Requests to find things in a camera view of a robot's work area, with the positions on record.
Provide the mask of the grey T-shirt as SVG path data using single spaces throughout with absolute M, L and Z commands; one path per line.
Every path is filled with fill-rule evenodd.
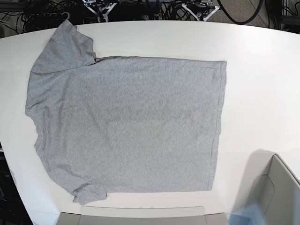
M 25 113 L 47 174 L 76 203 L 210 191 L 225 86 L 224 61 L 97 58 L 64 21 L 30 71 Z

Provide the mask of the grey bin right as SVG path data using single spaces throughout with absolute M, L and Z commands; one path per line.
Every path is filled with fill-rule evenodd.
M 255 179 L 246 205 L 254 202 L 262 207 L 266 225 L 300 223 L 300 181 L 279 155 L 272 157 L 267 173 Z

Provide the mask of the blue translucent object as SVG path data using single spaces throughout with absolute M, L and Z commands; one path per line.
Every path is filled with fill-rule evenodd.
M 230 225 L 265 225 L 263 209 L 258 202 L 246 205 L 242 210 L 227 216 Z

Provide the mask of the white frame left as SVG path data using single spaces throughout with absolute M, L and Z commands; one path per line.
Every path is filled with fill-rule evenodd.
M 109 22 L 108 15 L 119 4 L 119 0 L 82 0 L 84 6 L 91 11 L 99 23 Z

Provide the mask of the white frame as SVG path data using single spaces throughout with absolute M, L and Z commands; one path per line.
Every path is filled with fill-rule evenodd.
M 109 22 L 108 15 L 119 4 L 119 0 L 82 0 L 84 6 L 91 11 L 99 23 Z
M 204 21 L 210 19 L 220 6 L 214 5 L 211 0 L 188 0 L 181 4 L 188 21 Z

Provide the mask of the white frame right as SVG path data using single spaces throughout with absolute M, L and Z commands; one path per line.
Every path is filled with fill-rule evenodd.
M 188 21 L 204 21 L 210 19 L 220 6 L 214 5 L 211 0 L 188 0 L 181 4 Z

